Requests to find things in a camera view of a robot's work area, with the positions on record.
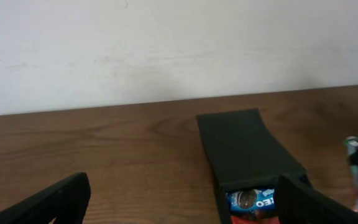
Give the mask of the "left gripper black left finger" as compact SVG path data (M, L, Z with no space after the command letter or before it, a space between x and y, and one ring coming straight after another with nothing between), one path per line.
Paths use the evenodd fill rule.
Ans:
M85 172L72 174L0 212L0 224L82 224L91 197Z

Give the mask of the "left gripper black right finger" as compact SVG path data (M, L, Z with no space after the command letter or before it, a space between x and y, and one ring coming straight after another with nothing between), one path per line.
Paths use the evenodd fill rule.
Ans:
M358 213L297 179L281 175L274 196L281 224L358 224Z

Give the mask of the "blue Oreo cookie pack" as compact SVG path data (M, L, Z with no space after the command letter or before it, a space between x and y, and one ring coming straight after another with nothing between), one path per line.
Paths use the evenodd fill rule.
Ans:
M251 213L263 210L274 210L274 189L247 189L226 194L230 211Z

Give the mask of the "red candy bag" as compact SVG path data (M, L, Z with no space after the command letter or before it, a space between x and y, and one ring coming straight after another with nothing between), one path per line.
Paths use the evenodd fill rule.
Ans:
M259 220L248 220L233 215L231 217L231 221L233 224L280 224L278 217L264 218Z

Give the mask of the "black gift box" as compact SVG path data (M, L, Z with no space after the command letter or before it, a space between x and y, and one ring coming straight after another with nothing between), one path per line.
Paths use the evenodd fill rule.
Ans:
M226 194L247 189L275 189L281 175L310 184L306 169L275 139L257 109L196 117L201 142L213 171L221 223L231 217L257 220L277 213L230 211Z

